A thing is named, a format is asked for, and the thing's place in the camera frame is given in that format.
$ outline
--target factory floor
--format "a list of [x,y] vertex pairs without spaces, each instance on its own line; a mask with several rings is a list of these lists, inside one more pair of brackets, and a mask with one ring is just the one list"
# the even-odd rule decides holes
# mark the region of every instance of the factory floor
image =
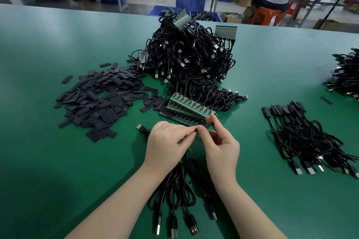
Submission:
[[[20,5],[21,0],[0,0],[0,3]],[[101,4],[100,0],[96,0],[96,3],[91,3],[87,0],[73,1],[73,0],[61,0],[61,1],[43,1],[43,0],[23,0],[23,3],[28,6],[39,7],[51,7],[71,10],[92,10],[103,12],[119,12],[117,5]],[[128,13],[147,15],[153,6],[176,6],[176,0],[128,0]],[[206,0],[205,10],[209,10],[211,0]],[[315,23],[324,18],[331,7],[328,6],[315,6],[312,12],[309,14],[307,20],[304,22],[303,28],[313,28]],[[222,12],[237,12],[243,13],[245,7],[239,6],[237,3],[218,2],[216,12],[219,14]],[[297,17],[297,21],[300,22],[307,10],[302,8]],[[280,23],[280,26],[287,26],[287,22],[290,19],[290,15],[287,15],[285,19]],[[342,7],[335,9],[330,15],[329,19],[338,21],[340,23],[349,23],[346,32],[359,33],[359,15],[344,10]]]

